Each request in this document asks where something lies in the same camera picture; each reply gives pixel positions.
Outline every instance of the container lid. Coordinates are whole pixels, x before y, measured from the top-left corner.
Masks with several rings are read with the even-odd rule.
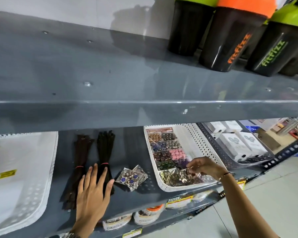
[[[298,0],[293,0],[274,13],[270,21],[298,26]]]
[[[218,0],[217,6],[254,12],[267,18],[271,18],[277,8],[276,0]]]
[[[216,4],[218,0],[183,0],[183,1],[191,1],[191,2],[196,2],[200,4],[204,4],[210,7],[216,7]]]
[[[151,208],[147,208],[148,211],[158,211],[162,208],[163,204],[162,205],[158,205],[158,206],[155,206],[155,207],[151,207]]]

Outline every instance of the person's left hand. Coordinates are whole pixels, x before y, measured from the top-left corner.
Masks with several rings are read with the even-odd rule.
[[[111,188],[115,180],[107,183],[105,196],[103,196],[103,185],[107,174],[107,168],[97,180],[97,164],[90,167],[86,176],[79,182],[76,207],[76,222],[71,233],[87,238],[94,230],[97,222],[103,217],[109,204]]]

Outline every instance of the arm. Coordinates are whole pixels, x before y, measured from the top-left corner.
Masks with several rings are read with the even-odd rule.
[[[208,157],[196,158],[187,164],[190,173],[206,173],[223,184],[226,200],[231,216],[240,238],[278,238],[262,218],[256,208],[251,204],[245,193],[238,186],[226,168],[214,163]]]
[[[111,188],[115,180],[107,183],[105,195],[103,196],[103,185],[107,174],[107,167],[97,179],[97,164],[90,167],[86,176],[79,182],[77,194],[76,222],[70,231],[76,237],[88,238],[93,232],[97,222],[103,217],[109,204]]]

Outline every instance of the hand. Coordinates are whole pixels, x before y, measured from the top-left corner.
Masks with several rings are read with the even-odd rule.
[[[205,173],[218,180],[227,173],[227,169],[213,162],[209,157],[195,158],[186,165],[191,174]]]
[[[109,204],[110,192],[115,180],[110,180],[107,183],[105,196],[103,196],[106,174],[107,167],[96,184],[97,164],[94,164],[94,168],[90,167],[86,176],[83,176],[79,182],[76,201],[76,222],[71,232],[81,238],[87,238],[93,232]]]

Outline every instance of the metal watch strap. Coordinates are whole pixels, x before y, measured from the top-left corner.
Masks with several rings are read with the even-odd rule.
[[[232,174],[231,172],[227,172],[225,174],[223,174],[221,177],[219,177],[218,181],[221,181],[221,179],[225,176],[225,175],[228,175],[228,174]]]
[[[81,238],[81,237],[74,233],[67,232],[61,238]]]

